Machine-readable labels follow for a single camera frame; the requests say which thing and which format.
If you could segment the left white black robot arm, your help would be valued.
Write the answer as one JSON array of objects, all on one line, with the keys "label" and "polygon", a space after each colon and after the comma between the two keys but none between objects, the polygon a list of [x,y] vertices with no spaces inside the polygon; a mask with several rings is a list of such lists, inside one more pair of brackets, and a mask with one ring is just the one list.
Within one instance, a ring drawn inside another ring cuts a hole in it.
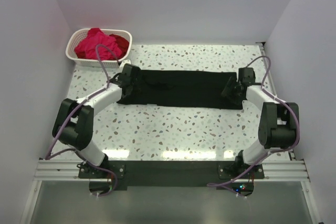
[{"label": "left white black robot arm", "polygon": [[92,94],[62,101],[52,130],[57,141],[75,149],[78,156],[95,167],[104,167],[107,155],[93,142],[95,116],[113,103],[126,98],[140,77],[138,66],[125,64],[120,73],[108,79],[107,85]]}]

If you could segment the black t shirt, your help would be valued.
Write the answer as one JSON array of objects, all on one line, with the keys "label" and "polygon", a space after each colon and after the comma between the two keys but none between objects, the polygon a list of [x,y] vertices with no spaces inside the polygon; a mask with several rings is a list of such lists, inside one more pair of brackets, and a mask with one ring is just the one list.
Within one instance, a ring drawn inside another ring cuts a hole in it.
[{"label": "black t shirt", "polygon": [[158,105],[183,108],[241,110],[221,95],[234,72],[141,70],[123,105]]}]

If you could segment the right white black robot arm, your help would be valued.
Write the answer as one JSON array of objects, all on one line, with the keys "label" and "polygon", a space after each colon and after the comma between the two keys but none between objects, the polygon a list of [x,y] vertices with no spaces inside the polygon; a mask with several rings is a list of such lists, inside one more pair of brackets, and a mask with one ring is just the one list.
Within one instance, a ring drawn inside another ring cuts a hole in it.
[{"label": "right white black robot arm", "polygon": [[229,79],[222,96],[235,105],[249,101],[261,111],[257,140],[237,154],[233,164],[236,169],[259,165],[271,154],[298,144],[298,105],[277,98],[257,83],[253,68],[240,68],[238,77]]}]

